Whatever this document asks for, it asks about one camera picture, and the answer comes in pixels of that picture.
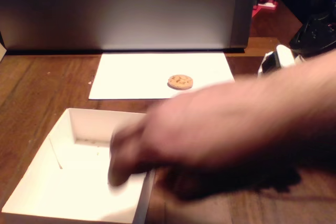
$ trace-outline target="black object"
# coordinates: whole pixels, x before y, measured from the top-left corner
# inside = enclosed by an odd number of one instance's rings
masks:
[[[274,70],[280,69],[280,61],[279,56],[276,51],[274,51],[271,55],[269,55],[266,60],[261,64],[262,72],[269,73]]]
[[[289,43],[291,50],[312,57],[336,48],[336,18],[332,12],[312,16]]]

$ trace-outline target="wood grain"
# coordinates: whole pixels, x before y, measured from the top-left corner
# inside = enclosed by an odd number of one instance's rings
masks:
[[[5,146],[0,148],[0,207],[10,178],[35,141],[38,126],[60,86],[59,80],[67,70],[69,60],[50,62],[41,58],[32,61],[24,78],[0,107],[0,146]]]
[[[234,224],[226,195],[215,195],[193,202],[166,201],[167,224]]]
[[[43,82],[51,83],[54,80],[57,81],[55,82],[55,85],[50,86],[44,94],[38,92],[38,95],[40,94],[41,98],[47,102],[45,104],[34,106],[39,110],[43,109],[44,113],[38,118],[36,118],[35,113],[27,118],[22,118],[22,120],[29,121],[30,117],[34,117],[35,120],[39,120],[39,127],[37,129],[36,127],[32,127],[34,135],[22,140],[20,146],[24,147],[24,143],[27,145],[25,146],[25,150],[20,152],[20,158],[15,161],[16,171],[14,174],[11,174],[11,179],[2,196],[3,199],[7,199],[10,196],[10,193],[15,189],[16,182],[23,176],[27,165],[29,165],[48,132],[52,129],[53,125],[66,108],[96,109],[98,107],[97,101],[89,101],[87,97],[89,96],[91,88],[91,85],[88,84],[88,82],[92,81],[94,78],[99,64],[99,57],[62,59],[56,57],[40,57],[34,62],[37,65],[40,65],[41,61],[45,63],[46,69],[49,70],[48,72],[42,70],[43,72],[41,75],[44,75]],[[32,72],[32,76],[36,75],[39,75],[38,72]]]
[[[244,52],[226,52],[228,57],[258,57],[274,51],[280,42],[272,37],[251,37]]]
[[[103,100],[99,101],[99,110],[114,110],[114,111],[125,111],[125,112],[135,112],[135,113],[145,113],[147,109],[160,102],[157,99],[146,99],[146,100]]]
[[[15,89],[20,79],[32,65],[33,61],[29,58],[23,58],[18,61],[15,57],[5,57],[0,64],[0,107]]]
[[[264,57],[227,57],[232,74],[236,76],[257,74]]]
[[[302,24],[280,1],[275,11],[263,9],[254,16],[251,26],[257,31],[257,37],[277,37],[287,46]]]

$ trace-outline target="finger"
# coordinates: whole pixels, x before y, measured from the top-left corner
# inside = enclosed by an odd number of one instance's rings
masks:
[[[146,125],[146,117],[142,118],[140,121],[133,122],[127,126],[115,130],[111,137],[110,150],[112,148],[118,147],[128,138],[132,138],[133,135],[136,135],[143,131]]]
[[[124,184],[139,162],[139,139],[134,137],[122,146],[111,150],[108,179],[112,186]]]

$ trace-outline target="blurred hand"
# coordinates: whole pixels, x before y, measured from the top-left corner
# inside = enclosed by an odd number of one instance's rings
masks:
[[[181,94],[152,108],[111,141],[109,181],[161,166],[229,169],[275,158],[291,124],[294,92],[272,78],[247,78]]]

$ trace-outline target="cardboard box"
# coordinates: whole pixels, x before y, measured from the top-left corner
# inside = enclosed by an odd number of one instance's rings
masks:
[[[2,58],[5,56],[6,51],[7,50],[0,44],[0,62]]]
[[[144,223],[154,173],[108,185],[115,127],[143,114],[67,109],[2,209],[6,223]]]

